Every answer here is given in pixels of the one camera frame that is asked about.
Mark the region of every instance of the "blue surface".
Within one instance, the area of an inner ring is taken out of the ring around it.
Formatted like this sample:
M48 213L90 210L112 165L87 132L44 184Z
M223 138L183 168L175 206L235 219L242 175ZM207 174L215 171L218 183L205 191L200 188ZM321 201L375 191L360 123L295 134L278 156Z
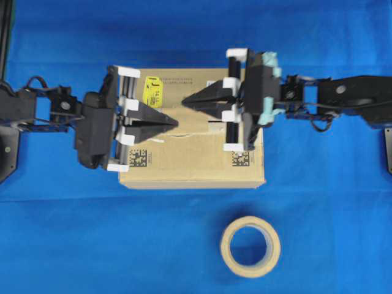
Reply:
M392 75L391 1L17 1L7 78L83 97L108 64L225 67L228 47L277 51L284 75ZM278 118L256 190L128 190L79 165L72 144L22 136L0 186L1 293L392 291L392 176L381 131L360 118L325 134ZM247 214L281 238L260 279L234 276L218 250Z

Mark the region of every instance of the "white bracket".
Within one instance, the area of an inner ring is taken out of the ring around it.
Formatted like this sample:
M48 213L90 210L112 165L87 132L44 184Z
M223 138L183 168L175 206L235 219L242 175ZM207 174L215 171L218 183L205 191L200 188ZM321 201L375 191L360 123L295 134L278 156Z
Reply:
M127 173L129 166L127 164L119 164L118 159L109 159L109 163L106 169L108 172Z
M116 66L118 69L118 75L130 78L140 78L140 70L132 67Z
M245 62L247 58L247 48L231 48L226 51L226 58L235 57L239 62Z
M244 144L242 143L225 143L223 151L244 152Z
M139 110L139 100L129 99L126 96L118 97L118 106L122 107L124 110Z
M123 145L133 146L135 144L135 136L125 134L125 127L121 126L117 132L116 140Z
M241 113L238 110L237 104L232 105L232 110L222 111L222 121L226 123L240 123L242 121Z
M239 87L241 87L241 81L238 78L226 77L223 79L222 88L231 89L233 97L237 96Z

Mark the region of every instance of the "screw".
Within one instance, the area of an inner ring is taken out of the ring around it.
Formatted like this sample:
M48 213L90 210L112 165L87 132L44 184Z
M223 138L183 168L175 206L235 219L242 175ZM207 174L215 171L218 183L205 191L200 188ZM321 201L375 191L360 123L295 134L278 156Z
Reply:
M346 88L344 85L341 85L341 86L339 86L339 87L336 88L336 92L337 92L338 94L343 94L343 93L345 92L346 89L347 89L347 88Z
M287 99L293 99L295 97L295 93L293 91L289 91L286 93Z
M66 102L66 101L61 102L61 103L60 103L60 106L61 106L61 108L64 109L64 110L69 110L69 109L71 108L71 105L69 105L69 103Z

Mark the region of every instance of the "qr code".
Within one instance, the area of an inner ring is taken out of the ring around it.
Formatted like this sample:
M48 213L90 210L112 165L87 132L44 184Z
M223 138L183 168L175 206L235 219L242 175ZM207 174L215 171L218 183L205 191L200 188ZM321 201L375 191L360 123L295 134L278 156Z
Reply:
M248 167L251 165L249 152L237 153L232 152L232 166Z
M147 150L132 149L129 153L130 167L147 167Z

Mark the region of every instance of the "metal bracket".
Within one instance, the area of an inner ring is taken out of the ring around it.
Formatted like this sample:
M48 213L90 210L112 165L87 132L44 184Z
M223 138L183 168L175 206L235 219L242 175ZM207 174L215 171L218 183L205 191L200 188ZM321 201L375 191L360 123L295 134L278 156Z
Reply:
M13 1L0 2L0 80L6 75L7 52L10 40Z
M386 159L388 162L388 171L392 174L392 128L384 129L385 134L385 147L386 147Z
M19 131L0 126L0 183L17 169Z

